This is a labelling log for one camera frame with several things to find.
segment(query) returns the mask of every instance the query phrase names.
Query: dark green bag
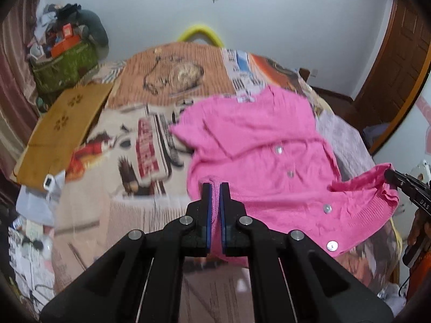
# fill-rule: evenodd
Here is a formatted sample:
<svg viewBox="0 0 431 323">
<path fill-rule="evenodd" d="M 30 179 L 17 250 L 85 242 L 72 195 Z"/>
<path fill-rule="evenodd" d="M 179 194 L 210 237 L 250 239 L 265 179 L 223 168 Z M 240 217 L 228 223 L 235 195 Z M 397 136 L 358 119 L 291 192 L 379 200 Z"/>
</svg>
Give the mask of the dark green bag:
<svg viewBox="0 0 431 323">
<path fill-rule="evenodd" d="M 73 87 L 91 68 L 98 64 L 93 45 L 85 41 L 64 51 L 52 61 L 33 65 L 39 96 L 52 105 L 64 89 Z"/>
</svg>

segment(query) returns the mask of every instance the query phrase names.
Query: door panel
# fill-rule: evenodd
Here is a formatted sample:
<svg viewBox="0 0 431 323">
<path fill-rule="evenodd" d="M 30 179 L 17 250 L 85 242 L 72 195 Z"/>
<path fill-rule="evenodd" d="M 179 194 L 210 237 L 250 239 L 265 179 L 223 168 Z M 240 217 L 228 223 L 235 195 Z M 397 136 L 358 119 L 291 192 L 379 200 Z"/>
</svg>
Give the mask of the door panel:
<svg viewBox="0 0 431 323">
<path fill-rule="evenodd" d="M 354 101 L 361 123 L 389 123 L 398 114 L 416 84 L 430 46 L 431 33 L 416 10 L 405 0 L 396 0 L 389 38 L 374 71 Z"/>
</svg>

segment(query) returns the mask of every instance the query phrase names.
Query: pink garment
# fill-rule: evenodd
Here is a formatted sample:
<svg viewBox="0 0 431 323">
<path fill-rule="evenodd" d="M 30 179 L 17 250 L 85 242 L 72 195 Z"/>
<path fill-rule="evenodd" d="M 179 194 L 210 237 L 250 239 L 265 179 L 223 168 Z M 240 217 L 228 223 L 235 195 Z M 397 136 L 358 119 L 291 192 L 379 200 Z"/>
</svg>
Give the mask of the pink garment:
<svg viewBox="0 0 431 323">
<path fill-rule="evenodd" d="M 379 230 L 398 205 L 381 164 L 341 182 L 330 145 L 316 132 L 307 99 L 268 86 L 255 102 L 212 97 L 186 109 L 171 132 L 195 149 L 187 190 L 213 185 L 212 252 L 221 255 L 219 185 L 270 229 L 302 230 L 335 257 Z M 331 212 L 325 213 L 325 206 Z M 336 241 L 336 251 L 327 244 Z"/>
</svg>

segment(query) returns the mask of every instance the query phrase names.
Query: yellow tube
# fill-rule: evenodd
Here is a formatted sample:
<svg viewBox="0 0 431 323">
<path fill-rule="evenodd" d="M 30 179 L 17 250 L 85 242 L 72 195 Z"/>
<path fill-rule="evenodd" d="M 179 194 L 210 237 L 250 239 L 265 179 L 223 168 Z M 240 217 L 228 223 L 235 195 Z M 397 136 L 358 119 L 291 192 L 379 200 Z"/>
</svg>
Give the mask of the yellow tube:
<svg viewBox="0 0 431 323">
<path fill-rule="evenodd" d="M 214 46 L 224 47 L 223 42 L 220 40 L 214 30 L 203 24 L 196 24 L 188 28 L 185 32 L 181 34 L 181 36 L 178 38 L 178 41 L 187 41 L 194 34 L 203 34 L 210 39 Z"/>
</svg>

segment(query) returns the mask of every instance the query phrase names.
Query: cardboard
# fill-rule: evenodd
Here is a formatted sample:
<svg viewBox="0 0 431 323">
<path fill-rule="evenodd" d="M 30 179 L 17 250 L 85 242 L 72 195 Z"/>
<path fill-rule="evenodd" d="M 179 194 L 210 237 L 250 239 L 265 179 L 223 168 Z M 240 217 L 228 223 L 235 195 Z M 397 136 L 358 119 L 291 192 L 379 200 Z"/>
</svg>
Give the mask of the cardboard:
<svg viewBox="0 0 431 323">
<path fill-rule="evenodd" d="M 91 84 L 65 90 L 36 126 L 21 167 L 18 183 L 43 191 L 48 173 L 66 169 L 73 150 L 81 145 L 113 84 Z"/>
</svg>

